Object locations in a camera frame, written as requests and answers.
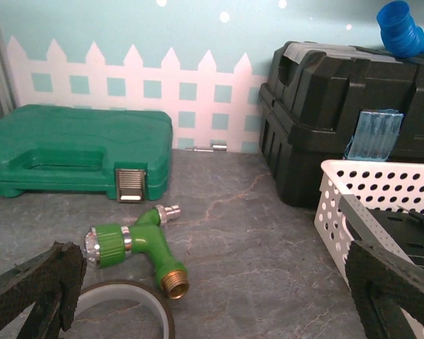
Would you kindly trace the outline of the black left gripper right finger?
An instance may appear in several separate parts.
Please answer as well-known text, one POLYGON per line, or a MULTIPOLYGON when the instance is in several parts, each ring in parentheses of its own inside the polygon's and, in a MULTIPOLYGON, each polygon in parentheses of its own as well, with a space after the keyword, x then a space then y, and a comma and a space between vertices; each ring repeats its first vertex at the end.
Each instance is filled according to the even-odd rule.
POLYGON ((424 270, 364 241, 350 245, 345 264, 367 338, 415 338, 405 313, 424 328, 424 270))

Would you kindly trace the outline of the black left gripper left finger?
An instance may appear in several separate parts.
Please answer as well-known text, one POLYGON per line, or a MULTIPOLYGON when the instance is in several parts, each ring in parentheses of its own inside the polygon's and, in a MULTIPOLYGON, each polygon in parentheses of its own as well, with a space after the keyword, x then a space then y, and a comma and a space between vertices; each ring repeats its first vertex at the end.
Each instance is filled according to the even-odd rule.
POLYGON ((70 329, 86 274, 79 245, 55 242, 0 275, 0 331, 33 306, 18 338, 58 338, 70 329))

